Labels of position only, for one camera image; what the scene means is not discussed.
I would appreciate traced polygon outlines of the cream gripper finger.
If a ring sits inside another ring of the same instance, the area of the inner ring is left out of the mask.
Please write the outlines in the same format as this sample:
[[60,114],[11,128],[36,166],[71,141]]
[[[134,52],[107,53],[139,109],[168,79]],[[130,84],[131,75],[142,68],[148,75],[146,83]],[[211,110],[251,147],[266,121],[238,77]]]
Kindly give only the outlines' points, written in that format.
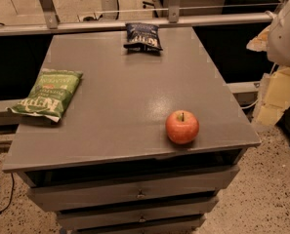
[[254,109],[254,122],[274,126],[290,107],[290,67],[279,67],[272,75],[265,74]]
[[265,52],[268,47],[269,27],[264,28],[257,36],[251,39],[246,48],[254,52]]

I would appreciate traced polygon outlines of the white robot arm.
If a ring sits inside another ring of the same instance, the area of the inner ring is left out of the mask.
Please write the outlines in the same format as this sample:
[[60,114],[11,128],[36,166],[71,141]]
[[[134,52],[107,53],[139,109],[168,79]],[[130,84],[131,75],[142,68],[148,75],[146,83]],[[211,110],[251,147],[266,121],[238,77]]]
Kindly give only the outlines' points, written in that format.
[[272,16],[270,26],[248,42],[246,48],[266,52],[268,60],[278,65],[272,71],[266,93],[257,114],[257,122],[275,125],[290,107],[290,0]]

